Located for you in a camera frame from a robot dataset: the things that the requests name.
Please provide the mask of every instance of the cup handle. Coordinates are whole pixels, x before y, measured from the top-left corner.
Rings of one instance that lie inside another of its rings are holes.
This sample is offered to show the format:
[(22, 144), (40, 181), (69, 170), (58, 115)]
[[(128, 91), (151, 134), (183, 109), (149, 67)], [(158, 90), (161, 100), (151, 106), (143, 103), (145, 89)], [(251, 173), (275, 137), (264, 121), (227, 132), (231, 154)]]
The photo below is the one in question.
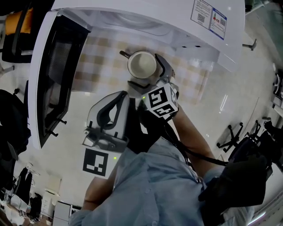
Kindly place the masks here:
[(128, 53), (126, 53), (126, 52), (124, 52), (124, 51), (120, 51), (120, 54), (121, 54), (122, 56), (124, 56), (125, 58), (128, 58), (128, 59), (129, 59), (129, 57), (131, 56), (130, 54), (128, 54)]

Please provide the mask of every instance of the coffee cup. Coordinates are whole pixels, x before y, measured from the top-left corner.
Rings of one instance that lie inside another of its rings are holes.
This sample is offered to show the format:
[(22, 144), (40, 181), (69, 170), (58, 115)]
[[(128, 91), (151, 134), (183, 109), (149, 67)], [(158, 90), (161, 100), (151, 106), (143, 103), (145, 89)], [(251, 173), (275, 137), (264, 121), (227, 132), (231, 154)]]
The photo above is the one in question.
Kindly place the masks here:
[(137, 79), (147, 79), (156, 71), (156, 59), (147, 51), (138, 51), (132, 55), (120, 51), (120, 54), (128, 59), (128, 70)]

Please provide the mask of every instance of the qr code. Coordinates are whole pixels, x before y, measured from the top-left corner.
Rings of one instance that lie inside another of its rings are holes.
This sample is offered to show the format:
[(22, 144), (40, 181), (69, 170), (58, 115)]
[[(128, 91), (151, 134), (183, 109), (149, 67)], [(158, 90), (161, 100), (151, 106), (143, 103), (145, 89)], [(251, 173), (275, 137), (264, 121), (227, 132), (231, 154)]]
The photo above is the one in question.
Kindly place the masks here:
[(203, 22), (203, 23), (204, 23), (204, 19), (205, 19), (205, 17), (199, 13), (199, 15), (198, 15), (198, 20), (199, 20), (200, 22)]
[(223, 26), (226, 26), (226, 21), (222, 18), (220, 18), (220, 23), (223, 25)]

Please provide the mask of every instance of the white floor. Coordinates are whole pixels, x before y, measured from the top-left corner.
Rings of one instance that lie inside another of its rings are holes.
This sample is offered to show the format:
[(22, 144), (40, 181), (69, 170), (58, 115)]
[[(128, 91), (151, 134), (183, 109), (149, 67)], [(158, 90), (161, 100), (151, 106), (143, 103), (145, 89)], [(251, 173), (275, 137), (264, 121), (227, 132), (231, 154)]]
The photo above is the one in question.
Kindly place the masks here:
[[(253, 40), (243, 34), (243, 43), (252, 44)], [(279, 118), (271, 108), (272, 83), (275, 78), (272, 63), (274, 60), (267, 53), (261, 39), (252, 52), (243, 48), (238, 70), (230, 73), (215, 67), (207, 81), (203, 98), (198, 105), (184, 105), (183, 108), (197, 129), (205, 137), (215, 157), (227, 159), (230, 151), (225, 154), (216, 147), (218, 141), (223, 142), (228, 136), (228, 125), (236, 127), (244, 124), (242, 135), (250, 132), (255, 120), (262, 116), (270, 116), (275, 124)], [(11, 64), (2, 62), (4, 68)], [(16, 65), (15, 71), (0, 78), (0, 89), (13, 92), (17, 87), (24, 88), (28, 78), (29, 65)], [(102, 97), (94, 94), (73, 92), (69, 112), (64, 120), (67, 125), (59, 124), (57, 138), (50, 137), (44, 148), (38, 151), (29, 142), (27, 151), (22, 153), (20, 161), (15, 166), (18, 175), (26, 162), (34, 164), (34, 170), (39, 177), (34, 177), (36, 192), (43, 193), (48, 173), (62, 177), (60, 199), (72, 204), (81, 205), (85, 190), (92, 175), (82, 171), (83, 129), (90, 107)], [(268, 203), (276, 193), (282, 190), (283, 176), (274, 169), (274, 175), (268, 180), (265, 203)]]

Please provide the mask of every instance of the warning label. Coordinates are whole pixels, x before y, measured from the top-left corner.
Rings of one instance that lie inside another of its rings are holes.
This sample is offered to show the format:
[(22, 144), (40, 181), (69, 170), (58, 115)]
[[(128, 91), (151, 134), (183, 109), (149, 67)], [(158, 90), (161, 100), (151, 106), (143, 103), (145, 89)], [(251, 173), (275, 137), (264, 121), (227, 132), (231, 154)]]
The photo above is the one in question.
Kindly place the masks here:
[(224, 40), (227, 18), (217, 9), (213, 8), (210, 31)]
[(191, 20), (209, 29), (213, 7), (203, 0), (195, 0)]
[(191, 20), (224, 40), (227, 17), (203, 0), (195, 0)]

